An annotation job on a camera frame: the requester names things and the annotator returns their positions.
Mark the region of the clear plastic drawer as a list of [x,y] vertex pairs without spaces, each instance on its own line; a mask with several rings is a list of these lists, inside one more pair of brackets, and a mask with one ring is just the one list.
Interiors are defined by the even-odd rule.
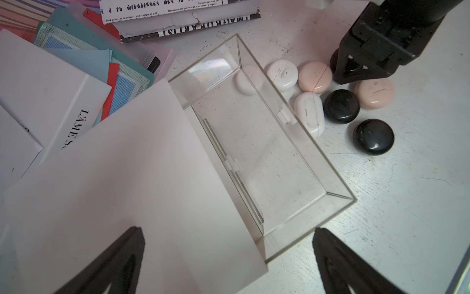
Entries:
[[[236,74],[264,74],[242,94]],[[345,211],[356,197],[239,36],[170,80],[266,262]]]

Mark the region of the white drawer cabinet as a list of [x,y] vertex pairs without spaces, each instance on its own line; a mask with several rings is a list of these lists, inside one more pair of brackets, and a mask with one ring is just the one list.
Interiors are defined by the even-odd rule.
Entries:
[[4,197],[28,294],[53,293],[131,227],[140,294],[235,294],[268,270],[166,80]]

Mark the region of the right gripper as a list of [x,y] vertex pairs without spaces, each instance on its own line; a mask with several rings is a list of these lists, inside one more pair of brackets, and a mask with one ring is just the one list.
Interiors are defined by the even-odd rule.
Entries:
[[388,78],[418,58],[460,1],[370,1],[330,60],[334,80]]

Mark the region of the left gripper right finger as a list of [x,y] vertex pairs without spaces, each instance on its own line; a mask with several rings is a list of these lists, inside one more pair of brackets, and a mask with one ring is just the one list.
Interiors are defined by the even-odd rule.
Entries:
[[403,293],[328,229],[315,229],[313,250],[327,294]]

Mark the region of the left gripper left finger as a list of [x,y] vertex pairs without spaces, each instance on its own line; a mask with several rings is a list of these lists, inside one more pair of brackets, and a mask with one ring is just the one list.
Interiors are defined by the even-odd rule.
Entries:
[[130,227],[58,294],[134,294],[143,261],[142,228]]

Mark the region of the black earphone case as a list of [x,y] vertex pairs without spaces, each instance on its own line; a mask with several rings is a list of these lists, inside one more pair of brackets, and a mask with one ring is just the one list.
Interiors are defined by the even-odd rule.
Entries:
[[357,96],[346,89],[338,89],[330,93],[324,100],[323,110],[326,117],[340,124],[348,124],[355,120],[361,106]]
[[388,123],[378,119],[369,119],[357,125],[353,132],[353,140],[362,151],[379,156],[392,149],[395,134]]

